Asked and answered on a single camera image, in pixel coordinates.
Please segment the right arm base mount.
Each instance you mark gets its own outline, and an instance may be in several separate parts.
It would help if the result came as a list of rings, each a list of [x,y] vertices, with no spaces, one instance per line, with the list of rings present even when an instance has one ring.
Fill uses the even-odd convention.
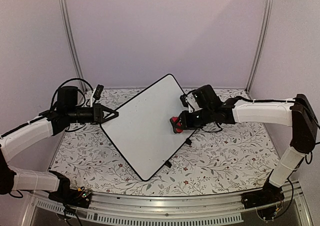
[[[281,187],[273,185],[264,186],[262,189],[241,194],[241,203],[245,209],[251,209],[283,201],[285,199]]]

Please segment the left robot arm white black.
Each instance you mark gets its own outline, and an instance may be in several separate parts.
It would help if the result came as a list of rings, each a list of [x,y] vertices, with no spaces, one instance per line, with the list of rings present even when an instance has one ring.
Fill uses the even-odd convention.
[[[63,203],[70,203],[74,199],[75,190],[71,189],[70,180],[64,175],[56,171],[32,171],[8,165],[22,151],[60,134],[71,124],[102,125],[119,116],[116,110],[98,103],[104,89],[100,84],[90,88],[89,106],[79,104],[81,90],[69,85],[73,81],[73,78],[68,79],[55,90],[48,110],[0,136],[1,195],[21,190],[47,191]]]

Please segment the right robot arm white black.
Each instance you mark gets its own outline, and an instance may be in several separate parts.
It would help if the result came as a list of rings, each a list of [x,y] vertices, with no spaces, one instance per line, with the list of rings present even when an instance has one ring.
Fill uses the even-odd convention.
[[[207,124],[263,123],[292,128],[289,148],[270,173],[258,192],[262,204],[269,204],[281,192],[281,187],[306,155],[317,145],[318,119],[304,94],[289,99],[247,99],[242,96],[221,101],[212,86],[207,84],[190,91],[198,110],[188,100],[188,94],[180,96],[186,110],[170,119],[174,133],[201,129]]]

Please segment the white whiteboard with black frame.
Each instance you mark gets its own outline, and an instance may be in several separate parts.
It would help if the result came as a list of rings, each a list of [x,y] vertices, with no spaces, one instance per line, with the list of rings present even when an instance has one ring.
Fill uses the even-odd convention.
[[[183,146],[194,130],[174,133],[170,119],[184,107],[183,89],[167,74],[116,109],[118,117],[101,129],[144,182],[149,181]]]

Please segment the red whiteboard eraser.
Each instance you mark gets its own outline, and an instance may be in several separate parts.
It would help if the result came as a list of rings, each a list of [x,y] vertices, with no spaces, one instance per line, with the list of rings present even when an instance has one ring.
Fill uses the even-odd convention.
[[[180,134],[183,132],[183,128],[182,128],[181,122],[179,120],[179,117],[173,116],[169,121],[171,123],[173,132],[175,134]]]

